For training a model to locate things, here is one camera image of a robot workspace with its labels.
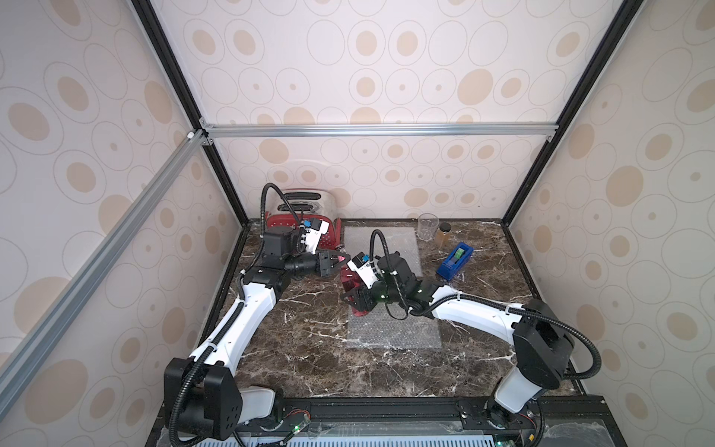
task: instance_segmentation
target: beige circle pattern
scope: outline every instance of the beige circle pattern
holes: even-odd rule
[[[587,43],[588,25],[575,21],[556,33],[548,46],[546,57],[555,67],[566,65],[578,57]]]
[[[608,2],[546,3],[526,7],[544,14],[568,6],[587,21]],[[551,250],[570,258],[563,276],[537,281],[545,300],[564,317],[581,315],[579,327],[594,334],[601,319],[585,318],[584,306],[601,314],[603,368],[588,388],[622,414],[629,445],[708,445],[713,436],[715,158],[704,144],[715,117],[705,50],[715,37],[713,4],[655,1],[643,11],[511,225],[534,278],[557,266]],[[576,60],[593,53],[600,35]],[[557,234],[538,208],[547,184],[571,215],[544,256],[532,244],[541,226]],[[587,355],[574,362],[579,370],[590,364]]]
[[[399,65],[414,64],[427,47],[427,34],[416,21],[404,21],[390,33],[388,51]]]
[[[207,1],[191,3],[207,5]],[[167,4],[178,12],[174,4],[193,13],[202,10],[186,1]],[[9,23],[24,25],[11,27],[11,34],[4,36],[16,42],[16,51],[3,49],[0,56],[4,82],[0,89],[0,195],[24,213],[24,219],[4,222],[0,235],[4,272],[0,299],[8,310],[0,324],[2,361],[63,293],[189,129],[160,64],[148,57],[153,52],[151,44],[142,37],[131,7],[117,0],[92,4],[41,0],[25,6],[5,11],[0,20],[6,22],[4,29],[10,29]],[[218,53],[224,44],[224,25],[217,29],[220,34],[213,37]],[[224,56],[232,58],[230,50]],[[186,75],[200,79],[203,71]],[[206,94],[202,97],[210,100]],[[207,175],[206,164],[200,162],[199,185],[184,181],[182,194],[172,188],[163,197],[162,209],[174,200],[182,206],[170,207],[176,229],[190,226],[191,205],[203,201],[202,191],[194,188],[209,182],[213,191],[219,191]],[[193,179],[191,168],[182,176]],[[43,194],[30,203],[28,187]],[[214,198],[221,208],[202,217],[208,227],[220,225],[217,253],[195,244],[202,251],[182,266],[182,274],[193,275],[200,285],[197,296],[205,296],[202,305],[186,310],[191,322],[205,315],[205,303],[222,271],[220,253],[230,251],[237,236],[237,223],[227,215],[230,207],[222,195]],[[140,371],[148,363],[146,352],[163,343],[157,326],[170,308],[179,305],[178,290],[165,294],[156,280],[151,281],[159,277],[160,258],[178,256],[179,249],[174,246],[178,231],[172,228],[169,232],[173,233],[166,236],[167,231],[157,223],[161,223],[158,215],[144,223],[89,301],[85,313],[92,318],[85,313],[78,316],[8,415],[23,421],[21,425],[37,428],[7,430],[0,444],[127,447],[133,441],[117,443],[116,438],[134,435],[126,440],[131,441],[145,436],[151,426],[146,421],[153,421],[158,411],[152,396],[160,395],[161,385],[159,380],[147,386]],[[21,236],[28,231],[44,234],[54,243]],[[44,245],[41,257],[36,255],[38,244]],[[147,294],[152,288],[156,295]],[[196,332],[195,326],[172,347],[171,358],[188,354],[185,340],[192,330]],[[7,331],[13,337],[6,336]],[[117,372],[130,368],[134,368],[131,373]],[[135,395],[122,411],[127,397],[145,387],[147,392]],[[142,411],[137,398],[143,399]],[[46,431],[49,425],[53,428]],[[51,443],[45,434],[50,431],[55,437]]]

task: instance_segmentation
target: glass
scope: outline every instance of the glass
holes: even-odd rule
[[[426,212],[417,218],[417,237],[421,240],[432,240],[437,232],[440,220],[434,214]]]

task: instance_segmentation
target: plastic mat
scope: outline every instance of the plastic mat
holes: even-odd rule
[[[370,252],[370,235],[376,227],[346,227],[343,238],[345,251],[351,256]],[[415,229],[411,227],[377,227],[385,235],[390,251],[400,252],[418,277],[422,276],[420,253],[417,249]],[[383,246],[375,240],[375,255],[383,255]],[[442,340],[436,320],[409,317],[399,321],[391,318],[384,304],[363,317],[355,317],[347,310],[348,348],[432,348],[441,349]],[[405,311],[397,304],[390,304],[390,312],[402,318]]]

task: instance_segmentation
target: wall panel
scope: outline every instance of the wall panel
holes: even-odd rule
[[[354,218],[501,218],[543,135],[216,140],[249,217],[261,187],[331,191]]]
[[[0,366],[187,129],[122,0],[0,4]]]
[[[618,0],[153,1],[208,122],[555,120]]]
[[[714,5],[644,9],[512,225],[630,446],[715,439]]]
[[[238,230],[199,149],[0,423],[0,446],[142,447]]]

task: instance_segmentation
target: black frame bar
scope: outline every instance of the black frame bar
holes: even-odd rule
[[[576,118],[579,109],[593,89],[601,72],[608,64],[623,34],[625,34],[643,2],[644,0],[623,0],[621,7],[618,8],[613,21],[603,35],[601,43],[593,53],[591,61],[588,63],[588,66],[586,66],[586,70],[583,72],[583,75],[581,75],[581,79],[578,81],[576,88],[573,90],[571,97],[568,98],[566,106],[556,121],[556,124],[558,124],[556,134],[541,147],[541,151],[536,157],[536,160],[531,165],[528,174],[521,183],[504,217],[502,217],[502,221],[506,227],[511,225],[521,205],[526,201],[529,192],[531,192],[542,171],[546,168],[551,154],[553,154],[553,151],[569,131],[571,122]]]
[[[169,81],[172,83],[172,87],[174,87],[174,91],[179,97],[179,101],[184,107],[186,115],[189,117],[189,123],[191,123],[194,129],[204,129],[204,126],[202,125],[201,111],[194,100],[194,96],[191,94],[189,84],[186,82],[184,73],[179,66],[179,62],[177,61],[174,52],[172,51],[167,35],[164,33],[164,29],[159,22],[159,17],[152,6],[152,3],[149,0],[132,0],[132,4],[134,5],[134,9],[137,11],[139,20],[142,22],[142,25],[147,32],[149,40],[154,46],[154,50],[164,67],[164,71],[169,77]],[[216,149],[216,145],[210,138],[207,137],[207,140],[210,144],[208,146],[204,146],[204,152],[206,152],[206,156],[211,163],[211,167],[216,173],[216,177],[226,194],[226,198],[231,204],[231,208],[233,208],[236,217],[238,217],[238,221],[242,227],[245,227],[249,224],[248,215],[241,204],[241,199],[236,193],[236,189],[233,186],[233,182],[231,182],[228,171],[221,160],[218,149]]]
[[[296,398],[285,399],[284,409],[288,412],[301,408],[310,412],[311,423],[361,423],[361,422],[456,422],[460,421],[465,430],[481,430],[487,435],[502,439],[519,436],[520,431],[530,430],[526,420],[517,418],[507,429],[494,428],[483,416],[486,397],[449,398]],[[542,415],[549,424],[553,420],[583,421],[591,423],[603,421],[616,447],[627,447],[618,429],[608,404],[601,396],[544,396],[539,398]],[[527,403],[527,409],[538,414],[536,405]],[[267,433],[260,428],[260,422],[253,421],[241,428],[242,433],[252,436],[284,436],[291,426],[278,427]]]
[[[531,277],[531,274],[529,273],[529,269],[526,267],[526,262],[524,262],[524,258],[521,257],[521,252],[519,251],[519,248],[516,246],[516,241],[514,240],[514,236],[512,236],[511,231],[509,230],[509,227],[504,224],[503,220],[501,221],[501,229],[502,229],[502,231],[504,231],[504,237],[506,238],[506,242],[509,244],[511,251],[514,253],[514,257],[516,257],[516,263],[519,264],[519,270],[521,270],[521,274],[524,276],[524,280],[526,280],[526,286],[529,287],[529,292],[531,292],[531,296],[533,296],[537,300],[540,300],[541,295],[539,294],[538,289],[536,288],[534,279]]]
[[[216,299],[211,306],[206,324],[204,324],[204,330],[201,333],[199,344],[203,343],[204,340],[211,335],[211,332],[213,332],[216,328],[216,324],[219,322],[221,309],[223,309],[223,305],[226,303],[226,297],[228,296],[233,278],[236,275],[236,267],[238,267],[238,262],[241,259],[241,253],[243,253],[243,247],[246,245],[246,240],[248,240],[248,233],[250,230],[251,224],[245,225],[241,229],[241,234],[238,236],[236,246],[233,247],[233,252],[229,258],[226,272],[224,273],[224,277],[221,279],[221,285],[219,286],[218,293],[216,294]]]

